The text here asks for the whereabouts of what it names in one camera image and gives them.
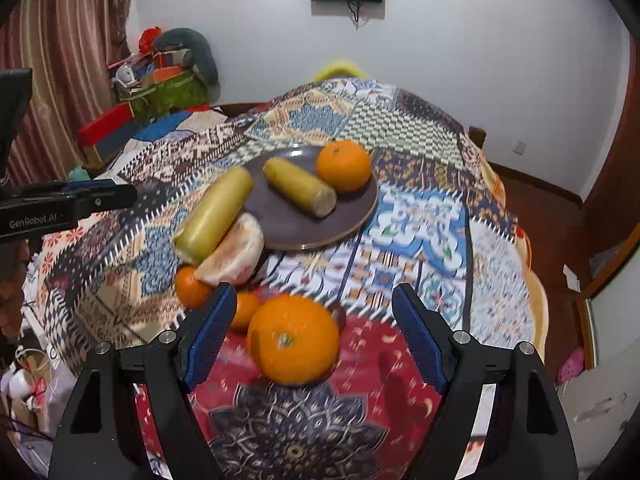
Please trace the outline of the white wall socket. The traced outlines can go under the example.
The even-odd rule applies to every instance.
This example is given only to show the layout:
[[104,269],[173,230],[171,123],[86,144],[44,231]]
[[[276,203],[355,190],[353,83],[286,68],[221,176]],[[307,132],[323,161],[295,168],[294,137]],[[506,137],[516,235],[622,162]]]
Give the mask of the white wall socket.
[[523,155],[526,149],[526,143],[524,141],[516,141],[513,145],[513,151],[515,154]]

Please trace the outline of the green storage box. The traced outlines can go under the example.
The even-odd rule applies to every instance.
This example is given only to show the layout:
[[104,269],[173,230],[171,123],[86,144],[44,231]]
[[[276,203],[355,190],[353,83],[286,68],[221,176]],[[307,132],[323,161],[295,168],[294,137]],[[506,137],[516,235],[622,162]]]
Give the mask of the green storage box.
[[139,125],[146,126],[173,112],[207,104],[208,92],[204,82],[186,70],[119,101],[129,105]]

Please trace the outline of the striped brown curtain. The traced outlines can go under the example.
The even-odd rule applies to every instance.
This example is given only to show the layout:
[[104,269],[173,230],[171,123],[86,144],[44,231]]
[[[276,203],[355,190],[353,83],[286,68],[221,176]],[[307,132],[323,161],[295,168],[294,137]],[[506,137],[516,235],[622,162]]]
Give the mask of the striped brown curtain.
[[85,161],[78,130],[114,104],[108,66],[126,58],[130,0],[20,0],[1,26],[1,65],[32,70],[9,156],[11,183],[63,179]]

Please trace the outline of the dark purple plate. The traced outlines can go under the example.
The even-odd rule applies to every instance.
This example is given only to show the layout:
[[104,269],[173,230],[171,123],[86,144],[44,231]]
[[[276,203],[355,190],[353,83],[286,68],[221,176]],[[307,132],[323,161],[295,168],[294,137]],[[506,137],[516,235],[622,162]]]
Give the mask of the dark purple plate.
[[311,250],[355,234],[378,203],[378,182],[339,193],[317,174],[321,148],[293,145],[265,152],[244,165],[254,188],[244,211],[258,221],[265,248]]

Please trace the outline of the large orange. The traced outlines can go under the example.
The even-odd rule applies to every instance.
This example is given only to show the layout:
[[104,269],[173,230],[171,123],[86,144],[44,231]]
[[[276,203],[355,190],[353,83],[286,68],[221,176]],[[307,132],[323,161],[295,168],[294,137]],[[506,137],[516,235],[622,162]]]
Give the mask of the large orange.
[[316,159],[316,173],[338,194],[357,192],[371,177],[369,152],[351,140],[326,144]]
[[284,386],[318,382],[340,355],[341,332],[331,312],[302,296],[267,300],[247,327],[247,351],[260,374]]

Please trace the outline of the peeled pomelo segment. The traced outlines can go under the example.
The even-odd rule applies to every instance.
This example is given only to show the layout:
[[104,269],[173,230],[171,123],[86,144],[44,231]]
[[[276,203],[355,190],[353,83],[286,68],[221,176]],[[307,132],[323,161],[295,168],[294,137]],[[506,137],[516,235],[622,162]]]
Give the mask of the peeled pomelo segment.
[[222,282],[243,285],[255,271],[263,249],[262,228],[252,214],[243,212],[194,276],[213,287]]

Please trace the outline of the teal plush toy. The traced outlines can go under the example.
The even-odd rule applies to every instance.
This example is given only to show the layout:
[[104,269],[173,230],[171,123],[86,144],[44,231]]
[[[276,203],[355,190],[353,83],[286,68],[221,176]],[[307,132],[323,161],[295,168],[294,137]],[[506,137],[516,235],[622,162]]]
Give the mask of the teal plush toy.
[[152,41],[152,48],[156,52],[185,50],[182,67],[194,68],[206,86],[218,84],[218,70],[212,49],[200,32],[185,27],[169,29]]

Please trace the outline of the red flat box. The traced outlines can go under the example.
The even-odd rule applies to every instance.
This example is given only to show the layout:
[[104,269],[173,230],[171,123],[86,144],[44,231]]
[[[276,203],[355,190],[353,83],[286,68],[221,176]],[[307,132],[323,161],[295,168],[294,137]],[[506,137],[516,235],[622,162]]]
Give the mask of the red flat box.
[[115,133],[134,131],[134,112],[129,103],[112,106],[77,131],[77,142],[82,148],[95,146]]

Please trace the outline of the yellow fuzzy cushion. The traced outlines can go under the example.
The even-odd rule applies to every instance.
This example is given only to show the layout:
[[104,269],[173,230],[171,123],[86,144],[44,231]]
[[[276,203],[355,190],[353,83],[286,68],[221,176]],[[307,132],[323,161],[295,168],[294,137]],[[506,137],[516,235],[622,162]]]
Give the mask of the yellow fuzzy cushion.
[[346,58],[340,58],[323,66],[322,69],[314,75],[314,82],[335,78],[368,79],[369,75],[354,62],[346,60]]

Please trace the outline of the orange yellow blanket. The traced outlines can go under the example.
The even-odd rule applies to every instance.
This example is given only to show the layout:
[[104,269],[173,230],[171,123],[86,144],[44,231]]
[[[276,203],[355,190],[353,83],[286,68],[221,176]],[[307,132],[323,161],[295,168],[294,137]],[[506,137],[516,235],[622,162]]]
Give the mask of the orange yellow blanket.
[[[483,146],[486,140],[486,131],[480,128],[470,127],[466,136],[475,145],[475,151],[480,158],[480,172],[482,173],[485,185],[495,197],[502,208],[506,208],[506,190],[495,172],[494,168],[489,165],[483,152]],[[549,331],[549,306],[548,298],[544,286],[540,279],[532,269],[532,245],[526,232],[517,226],[515,228],[515,250],[518,252],[522,263],[524,280],[529,291],[530,306],[533,311],[533,319],[535,321],[535,338],[534,345],[544,359],[544,349]]]

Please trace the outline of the pink slipper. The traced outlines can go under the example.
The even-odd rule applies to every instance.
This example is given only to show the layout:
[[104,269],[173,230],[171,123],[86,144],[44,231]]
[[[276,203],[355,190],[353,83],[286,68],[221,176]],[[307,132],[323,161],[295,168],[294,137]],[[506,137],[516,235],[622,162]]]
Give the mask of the pink slipper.
[[582,347],[578,347],[570,352],[568,358],[559,367],[558,374],[556,374],[556,383],[560,386],[571,382],[582,374],[585,369],[585,351]]

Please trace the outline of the small mandarin orange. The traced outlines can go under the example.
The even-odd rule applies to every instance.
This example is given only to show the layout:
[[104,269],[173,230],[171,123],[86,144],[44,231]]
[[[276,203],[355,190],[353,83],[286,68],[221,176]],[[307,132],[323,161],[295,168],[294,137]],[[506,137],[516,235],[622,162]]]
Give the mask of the small mandarin orange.
[[245,332],[253,315],[262,305],[262,300],[254,292],[238,292],[236,294],[235,315],[230,328],[235,332]]
[[195,277],[194,266],[184,264],[178,267],[175,276],[175,292],[180,304],[193,310],[204,306],[212,288]]

